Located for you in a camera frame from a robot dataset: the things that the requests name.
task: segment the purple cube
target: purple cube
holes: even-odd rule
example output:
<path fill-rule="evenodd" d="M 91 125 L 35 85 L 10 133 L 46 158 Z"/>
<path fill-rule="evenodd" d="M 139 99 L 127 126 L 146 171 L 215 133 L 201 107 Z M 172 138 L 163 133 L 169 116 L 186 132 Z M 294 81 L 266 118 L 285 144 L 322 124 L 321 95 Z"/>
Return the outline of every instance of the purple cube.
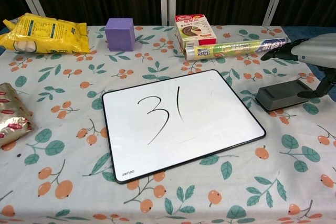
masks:
<path fill-rule="evenodd" d="M 133 51 L 135 34 L 132 18 L 110 18 L 105 26 L 110 51 Z"/>

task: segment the floral tablecloth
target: floral tablecloth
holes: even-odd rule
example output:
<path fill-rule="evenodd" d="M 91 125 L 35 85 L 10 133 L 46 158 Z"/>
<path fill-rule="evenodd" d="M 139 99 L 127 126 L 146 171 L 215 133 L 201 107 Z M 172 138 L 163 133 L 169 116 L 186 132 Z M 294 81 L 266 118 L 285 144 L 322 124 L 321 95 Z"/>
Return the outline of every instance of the floral tablecloth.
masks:
<path fill-rule="evenodd" d="M 260 87 L 289 80 L 315 88 L 304 63 L 262 62 L 260 54 L 185 62 L 173 27 L 134 29 L 134 52 L 110 52 L 104 27 L 91 26 L 88 54 L 0 56 L 1 82 L 17 90 L 35 123 L 0 149 L 0 223 L 335 223 L 335 103 L 326 95 L 268 114 L 255 100 Z M 218 42 L 286 36 L 281 27 L 213 29 Z M 117 184 L 101 96 L 208 69 L 222 74 L 267 136 Z"/>

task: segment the yellow snack bag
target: yellow snack bag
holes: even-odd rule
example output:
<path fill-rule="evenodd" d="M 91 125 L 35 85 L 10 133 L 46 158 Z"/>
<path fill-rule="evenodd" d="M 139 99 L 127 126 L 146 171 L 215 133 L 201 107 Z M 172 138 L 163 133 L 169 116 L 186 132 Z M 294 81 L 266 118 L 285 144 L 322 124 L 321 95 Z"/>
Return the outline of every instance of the yellow snack bag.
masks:
<path fill-rule="evenodd" d="M 0 46 L 24 52 L 90 52 L 86 23 L 41 17 L 30 13 L 12 23 L 3 23 L 11 30 L 0 35 Z"/>

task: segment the whiteboard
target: whiteboard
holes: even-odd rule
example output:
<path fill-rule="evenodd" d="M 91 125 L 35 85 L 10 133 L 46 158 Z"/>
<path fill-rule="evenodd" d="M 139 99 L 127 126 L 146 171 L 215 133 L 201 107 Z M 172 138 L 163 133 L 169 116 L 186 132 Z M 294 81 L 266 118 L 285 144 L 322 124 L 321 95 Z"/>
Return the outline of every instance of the whiteboard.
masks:
<path fill-rule="evenodd" d="M 102 100 L 119 183 L 266 135 L 216 70 L 108 92 Z"/>

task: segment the food packaging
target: food packaging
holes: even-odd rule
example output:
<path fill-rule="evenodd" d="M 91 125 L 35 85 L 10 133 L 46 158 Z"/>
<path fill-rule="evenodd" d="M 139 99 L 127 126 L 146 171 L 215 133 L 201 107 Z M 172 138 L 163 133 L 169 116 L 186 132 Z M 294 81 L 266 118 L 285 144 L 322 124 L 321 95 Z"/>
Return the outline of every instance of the food packaging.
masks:
<path fill-rule="evenodd" d="M 32 118 L 9 83 L 0 84 L 0 146 L 31 131 Z"/>
<path fill-rule="evenodd" d="M 10 32 L 0 35 L 0 46 L 15 51 L 41 53 L 89 52 L 86 23 L 26 13 L 15 22 L 4 20 Z"/>
<path fill-rule="evenodd" d="M 175 35 L 181 52 L 186 47 L 216 43 L 216 35 L 203 14 L 175 16 Z"/>

